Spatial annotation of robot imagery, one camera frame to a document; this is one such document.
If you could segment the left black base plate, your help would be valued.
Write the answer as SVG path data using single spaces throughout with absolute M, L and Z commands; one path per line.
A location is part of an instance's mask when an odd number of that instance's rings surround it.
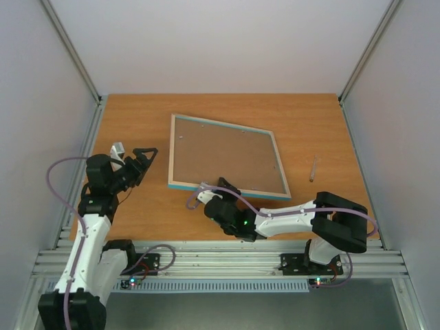
M 133 260 L 130 260 L 127 268 L 121 273 L 123 276 L 157 276 L 160 267 L 160 254 L 148 253 L 142 259 L 142 254 L 136 254 Z

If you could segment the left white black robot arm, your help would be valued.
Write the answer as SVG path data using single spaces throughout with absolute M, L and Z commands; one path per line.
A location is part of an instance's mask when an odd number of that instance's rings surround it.
M 86 159 L 87 182 L 74 211 L 79 231 L 54 291 L 38 302 L 45 329 L 105 328 L 111 288 L 139 262 L 131 240 L 106 240 L 118 194 L 140 185 L 157 154 L 156 148 L 135 148 L 132 156 L 124 156 L 122 145 L 115 143 L 110 154 Z

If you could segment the aluminium corner post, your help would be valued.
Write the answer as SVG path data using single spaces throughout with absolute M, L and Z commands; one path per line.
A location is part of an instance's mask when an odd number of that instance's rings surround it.
M 67 30 L 65 29 L 63 23 L 61 22 L 52 2 L 50 0 L 40 0 L 39 3 L 42 5 L 46 15 L 48 16 L 53 28 L 55 29 L 55 32 L 57 33 L 58 37 L 61 40 L 61 43 L 67 50 L 67 53 L 69 54 L 69 57 L 74 63 L 74 66 L 78 70 L 79 74 L 81 75 L 83 81 L 85 82 L 92 98 L 94 99 L 95 103 L 97 105 L 100 104 L 102 100 L 102 96 L 99 94 L 95 84 L 92 82 L 92 79 L 87 72 L 86 67 L 84 66 L 82 60 L 80 59 L 80 56 L 78 52 L 76 51 L 76 48 L 74 44 L 72 43 L 72 40 L 70 39 Z
M 343 107 L 344 101 L 347 99 L 355 83 L 358 81 L 370 57 L 373 55 L 373 52 L 379 45 L 383 35 L 385 34 L 386 30 L 391 24 L 391 21 L 393 20 L 394 16 L 397 14 L 397 11 L 399 7 L 402 5 L 402 3 L 403 3 L 402 0 L 392 0 L 389 1 L 388 5 L 386 6 L 386 9 L 383 15 L 381 16 L 378 24 L 376 25 L 375 29 L 373 30 L 373 33 L 370 39 L 368 40 L 366 47 L 364 48 L 364 51 L 362 52 L 353 71 L 351 72 L 351 75 L 349 76 L 349 79 L 347 80 L 341 93 L 338 96 L 338 101 L 341 107 Z

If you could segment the left aluminium corner post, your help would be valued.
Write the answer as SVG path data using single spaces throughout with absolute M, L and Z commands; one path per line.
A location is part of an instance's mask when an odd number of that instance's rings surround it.
M 55 29 L 55 32 L 57 33 L 58 37 L 61 40 L 61 43 L 67 50 L 67 53 L 69 54 L 69 57 L 74 63 L 74 66 L 78 70 L 79 74 L 81 75 L 83 81 L 85 82 L 92 98 L 94 99 L 95 103 L 97 105 L 100 104 L 102 100 L 102 96 L 99 94 L 95 84 L 92 82 L 92 79 L 87 72 L 86 67 L 84 66 L 82 60 L 80 59 L 80 56 L 78 52 L 76 51 L 76 48 L 74 44 L 72 43 L 72 40 L 70 39 L 67 30 L 65 29 L 63 23 L 61 22 L 52 2 L 50 0 L 40 0 L 39 3 L 42 5 L 46 15 L 48 16 L 53 28 Z

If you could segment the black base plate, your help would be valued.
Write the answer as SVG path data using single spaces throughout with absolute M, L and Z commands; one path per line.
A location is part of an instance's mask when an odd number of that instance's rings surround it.
M 121 273 L 123 276 L 157 276 L 160 267 L 160 254 L 148 253 L 142 259 L 142 254 L 136 254 L 133 260 L 130 260 L 127 268 Z
M 327 265 L 314 263 L 305 253 L 285 253 L 280 255 L 279 270 L 284 276 L 334 276 L 343 275 L 340 256 L 335 256 Z

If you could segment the right circuit board with LEDs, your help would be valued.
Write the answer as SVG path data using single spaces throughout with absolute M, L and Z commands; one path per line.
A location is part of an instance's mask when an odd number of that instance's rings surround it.
M 309 279 L 309 286 L 312 288 L 331 286 L 333 283 L 334 280 L 332 278 L 317 277 Z

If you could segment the right aluminium corner post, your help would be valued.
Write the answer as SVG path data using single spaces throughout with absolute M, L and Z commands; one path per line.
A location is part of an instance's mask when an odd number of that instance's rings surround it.
M 403 3 L 402 0 L 392 0 L 389 1 L 388 5 L 386 6 L 386 9 L 383 15 L 381 16 L 378 24 L 376 25 L 375 29 L 373 30 L 373 33 L 370 39 L 368 40 L 366 47 L 364 48 L 364 51 L 362 52 L 353 71 L 351 72 L 351 75 L 349 76 L 349 79 L 347 80 L 341 93 L 338 96 L 338 101 L 341 107 L 343 107 L 344 101 L 347 99 L 355 83 L 358 81 L 370 57 L 373 55 L 373 52 L 379 45 L 383 35 L 385 34 L 386 30 L 391 24 L 391 21 L 393 20 L 394 16 L 397 14 L 397 11 L 399 7 L 402 5 L 402 3 Z

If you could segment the turquoise picture frame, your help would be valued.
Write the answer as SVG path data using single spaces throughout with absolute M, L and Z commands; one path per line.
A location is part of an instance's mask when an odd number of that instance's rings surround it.
M 173 114 L 168 187 L 196 190 L 221 177 L 246 197 L 292 197 L 272 131 Z

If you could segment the left circuit board with LEDs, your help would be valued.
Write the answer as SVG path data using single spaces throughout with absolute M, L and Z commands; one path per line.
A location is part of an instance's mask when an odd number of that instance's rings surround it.
M 142 284 L 142 279 L 140 278 L 130 278 L 120 281 L 120 289 L 133 289 Z

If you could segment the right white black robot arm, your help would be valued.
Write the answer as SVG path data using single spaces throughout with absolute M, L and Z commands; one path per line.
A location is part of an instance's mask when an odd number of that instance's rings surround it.
M 268 209 L 256 208 L 245 201 L 241 191 L 219 178 L 217 185 L 202 183 L 196 200 L 204 205 L 205 216 L 213 220 L 226 235 L 248 242 L 268 239 L 280 234 L 312 232 L 302 257 L 283 260 L 284 274 L 337 276 L 342 268 L 336 264 L 339 255 L 363 254 L 367 239 L 374 235 L 368 230 L 373 220 L 367 209 L 330 192 L 318 192 L 316 197 L 299 206 Z

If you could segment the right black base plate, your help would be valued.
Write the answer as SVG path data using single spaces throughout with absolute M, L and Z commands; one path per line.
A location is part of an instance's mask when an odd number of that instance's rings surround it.
M 343 275 L 340 256 L 335 256 L 327 265 L 314 263 L 305 253 L 285 253 L 280 255 L 279 270 L 284 276 L 334 276 Z

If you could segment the circuit board with leds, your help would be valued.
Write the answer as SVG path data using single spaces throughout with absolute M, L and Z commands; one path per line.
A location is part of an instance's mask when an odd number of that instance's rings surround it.
M 333 283 L 334 280 L 332 278 L 317 277 L 309 279 L 309 286 L 312 288 L 331 286 Z
M 130 278 L 120 281 L 120 289 L 133 289 L 142 284 L 142 279 L 140 278 Z

